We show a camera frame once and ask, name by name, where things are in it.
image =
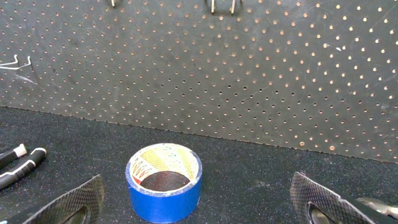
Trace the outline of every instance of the white cable tip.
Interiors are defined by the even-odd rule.
[[[33,152],[35,152],[37,150],[43,151],[45,155],[47,154],[47,150],[45,150],[44,148],[35,148],[30,154],[32,155]]]
[[[15,148],[13,151],[17,154],[17,157],[21,157],[21,156],[27,154],[25,145],[23,145],[23,144],[20,144],[20,145],[19,145],[17,148]]]

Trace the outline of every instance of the blue tape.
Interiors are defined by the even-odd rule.
[[[131,161],[126,167],[127,186],[134,211],[141,218],[153,223],[172,223],[191,214],[198,205],[201,188],[202,167],[199,157],[196,181],[190,182],[175,192],[153,192],[138,186],[130,174]]]

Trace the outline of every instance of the white cap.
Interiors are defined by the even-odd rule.
[[[21,156],[23,156],[23,155],[25,155],[27,153],[26,148],[25,148],[25,146],[23,144],[20,144],[13,151],[17,154],[17,157],[21,157]]]

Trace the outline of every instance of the black table surface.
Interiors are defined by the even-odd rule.
[[[289,195],[296,171],[354,198],[398,202],[397,164],[0,107],[0,152],[21,143],[48,150],[33,173],[0,192],[0,217],[101,174],[106,196],[98,223],[146,223],[132,211],[125,169],[135,152],[160,142],[189,147],[203,164],[199,205],[180,223],[297,223]]]

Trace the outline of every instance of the speckled black surface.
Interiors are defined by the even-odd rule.
[[[135,152],[160,142],[193,149],[203,164],[199,206],[181,223],[296,223],[289,196],[295,171],[354,198],[398,201],[397,164],[0,108],[0,152],[20,143],[49,152],[33,173],[0,192],[0,217],[56,197],[85,174],[101,174],[99,223],[145,223],[131,209],[124,171]]]

